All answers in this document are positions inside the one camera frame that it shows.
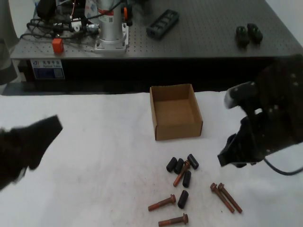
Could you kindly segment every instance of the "metal motor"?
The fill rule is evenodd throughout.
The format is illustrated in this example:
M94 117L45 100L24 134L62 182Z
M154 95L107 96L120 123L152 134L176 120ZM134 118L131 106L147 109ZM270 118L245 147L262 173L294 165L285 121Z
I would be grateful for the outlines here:
M98 13L105 14L99 17L101 34L96 40L95 51L97 52L126 50L128 45L128 26L122 23L120 6L108 12L118 3L119 0L97 0Z

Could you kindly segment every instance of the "red component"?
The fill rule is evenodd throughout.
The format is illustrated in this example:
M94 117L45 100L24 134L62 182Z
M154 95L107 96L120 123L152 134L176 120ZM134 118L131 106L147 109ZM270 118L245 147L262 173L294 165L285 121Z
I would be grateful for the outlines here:
M109 12L108 10L105 10L105 9L98 9L98 12L100 14L105 14L107 16L113 16L114 15L114 11L113 10Z
M53 51L55 53L62 53L64 50L63 40L60 38L53 39Z
M128 20L128 14L127 14L127 8L124 7L124 18L125 20Z

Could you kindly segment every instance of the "label sticker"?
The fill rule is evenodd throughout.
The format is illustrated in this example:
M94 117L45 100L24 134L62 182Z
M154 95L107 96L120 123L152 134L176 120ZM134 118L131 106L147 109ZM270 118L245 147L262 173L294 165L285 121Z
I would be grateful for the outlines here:
M30 60L36 79L65 79L61 60Z
M105 9L98 9L98 12L99 12L99 15L106 13L104 16L99 17L102 22L105 22L105 23L114 22L114 11L108 12L108 10L105 10Z

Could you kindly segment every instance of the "bolt thread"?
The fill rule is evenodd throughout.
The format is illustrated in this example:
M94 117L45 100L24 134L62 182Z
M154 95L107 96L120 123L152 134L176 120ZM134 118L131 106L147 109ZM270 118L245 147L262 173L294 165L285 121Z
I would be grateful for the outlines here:
M225 204L225 206L230 210L231 213L235 212L235 209L231 206L231 204L225 199L225 197L220 193L219 189L215 188L215 193L219 196L221 201Z
M181 223L181 222L184 222L183 217L172 218L172 219L170 219L170 224L171 224L171 225L177 224L177 223Z
M169 226L170 225L170 220L159 221L158 224L159 224L159 227L161 227L161 226Z
M169 198L167 198L165 200L162 200L160 202L157 202L157 203L149 206L148 207L148 211L152 211L152 210L158 209L159 207L162 207L162 206L164 206L166 204L169 204L169 203L172 203L172 198L171 197L169 197Z
M185 163L185 166L183 166L183 168L181 169L180 174L177 176L177 178L175 179L174 182L174 187L177 187L177 185L179 184L180 180L182 179L182 176L184 175L184 173L190 168L190 165L188 163Z
M155 210L155 209L158 209L160 206L158 203L155 203L151 206L148 207L148 211L152 211L152 210Z
M174 187L177 187L177 185L179 184L180 180L182 178L182 175L178 175L177 178L175 179L175 182L174 182Z
M226 196L226 198L232 203L232 205L236 208L236 210L241 214L242 213L242 209L237 204L237 202L233 199L233 197L226 191L225 188L222 188L221 191Z

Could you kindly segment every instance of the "silver cylinder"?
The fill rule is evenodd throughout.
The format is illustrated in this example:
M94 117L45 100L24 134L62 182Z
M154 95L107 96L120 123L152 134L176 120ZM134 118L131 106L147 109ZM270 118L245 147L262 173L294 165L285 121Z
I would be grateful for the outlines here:
M111 9L119 0L97 0L99 14ZM116 43L123 39L121 7L117 6L112 12L99 17L99 26L101 29L100 39Z

